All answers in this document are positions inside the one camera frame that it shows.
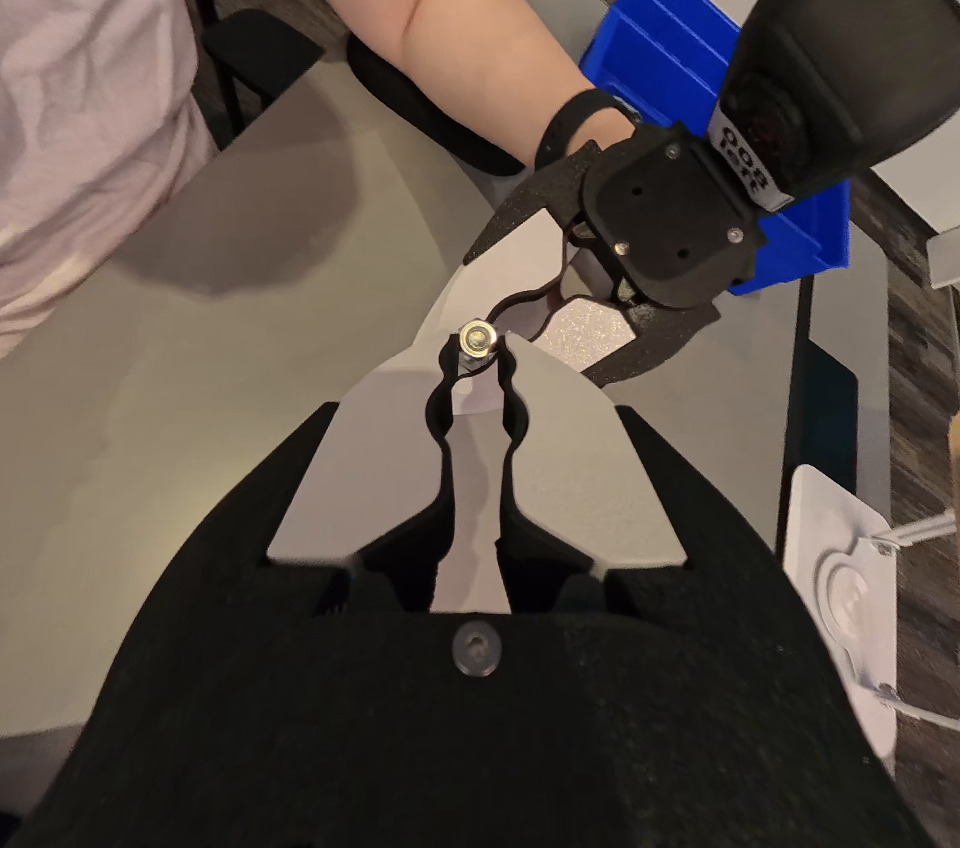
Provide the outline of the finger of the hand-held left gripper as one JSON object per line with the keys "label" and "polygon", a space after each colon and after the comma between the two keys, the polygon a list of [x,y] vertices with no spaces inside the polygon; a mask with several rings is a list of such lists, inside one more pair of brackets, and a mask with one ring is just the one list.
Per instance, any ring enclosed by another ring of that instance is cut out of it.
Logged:
{"label": "finger of the hand-held left gripper", "polygon": [[593,297],[575,295],[548,314],[529,342],[585,375],[637,338],[637,331],[620,309]]}
{"label": "finger of the hand-held left gripper", "polygon": [[549,213],[535,213],[455,270],[414,342],[435,335],[447,341],[475,320],[493,324],[499,313],[519,299],[541,297],[560,278],[565,258],[565,236],[558,222]]}

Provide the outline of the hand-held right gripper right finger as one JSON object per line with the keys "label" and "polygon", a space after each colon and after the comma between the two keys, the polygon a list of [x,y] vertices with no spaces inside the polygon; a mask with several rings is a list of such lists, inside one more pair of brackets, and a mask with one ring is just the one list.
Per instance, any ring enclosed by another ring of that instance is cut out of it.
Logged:
{"label": "hand-held right gripper right finger", "polygon": [[575,571],[680,567],[687,553],[614,403],[521,336],[501,339],[510,447],[500,493],[510,556]]}

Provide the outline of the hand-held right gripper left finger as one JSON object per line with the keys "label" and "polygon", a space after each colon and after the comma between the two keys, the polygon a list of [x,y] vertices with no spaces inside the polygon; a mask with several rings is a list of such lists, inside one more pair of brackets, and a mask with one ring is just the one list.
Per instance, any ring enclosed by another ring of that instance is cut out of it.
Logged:
{"label": "hand-held right gripper left finger", "polygon": [[276,563],[436,573],[455,523],[450,446],[456,335],[427,335],[342,398],[267,550]]}

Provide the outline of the silver hex bolt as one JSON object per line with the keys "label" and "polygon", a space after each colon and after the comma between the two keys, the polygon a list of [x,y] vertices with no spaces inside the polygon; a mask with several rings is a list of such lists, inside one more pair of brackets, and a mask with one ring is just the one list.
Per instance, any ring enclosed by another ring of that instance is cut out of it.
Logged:
{"label": "silver hex bolt", "polygon": [[498,331],[483,319],[464,324],[458,334],[458,374],[471,376],[483,371],[498,353]]}

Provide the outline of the blue plastic bin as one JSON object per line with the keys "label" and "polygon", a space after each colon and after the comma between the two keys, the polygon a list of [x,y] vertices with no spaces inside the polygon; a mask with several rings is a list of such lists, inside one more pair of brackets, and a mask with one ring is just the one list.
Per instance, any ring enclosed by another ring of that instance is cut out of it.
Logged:
{"label": "blue plastic bin", "polygon": [[[615,0],[584,50],[581,72],[621,98],[643,122],[682,122],[704,135],[738,40],[739,26],[710,0]],[[746,295],[850,265],[850,183],[762,219],[767,243]]]}

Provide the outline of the person's left forearm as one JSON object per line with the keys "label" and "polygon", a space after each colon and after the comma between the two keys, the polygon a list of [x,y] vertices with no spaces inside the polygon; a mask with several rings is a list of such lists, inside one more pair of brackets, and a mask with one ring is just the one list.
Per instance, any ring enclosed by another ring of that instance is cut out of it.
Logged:
{"label": "person's left forearm", "polygon": [[592,85],[525,0],[327,0],[438,109],[534,164],[552,118]]}

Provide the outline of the black wristband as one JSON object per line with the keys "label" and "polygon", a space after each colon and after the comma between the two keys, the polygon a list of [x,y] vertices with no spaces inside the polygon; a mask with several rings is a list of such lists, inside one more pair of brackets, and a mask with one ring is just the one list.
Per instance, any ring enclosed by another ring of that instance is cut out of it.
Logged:
{"label": "black wristband", "polygon": [[566,158],[577,133],[590,118],[604,111],[617,111],[630,122],[632,134],[643,125],[640,112],[624,99],[598,87],[584,90],[570,98],[548,123],[534,156],[534,170],[543,170]]}

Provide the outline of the white document stand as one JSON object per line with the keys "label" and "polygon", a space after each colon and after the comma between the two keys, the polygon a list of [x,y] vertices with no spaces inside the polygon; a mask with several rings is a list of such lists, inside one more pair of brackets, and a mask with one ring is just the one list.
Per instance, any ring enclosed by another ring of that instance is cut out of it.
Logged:
{"label": "white document stand", "polygon": [[898,716],[958,731],[958,720],[897,689],[898,557],[954,534],[954,514],[898,528],[811,465],[791,480],[782,565],[803,601],[873,753],[895,774]]}

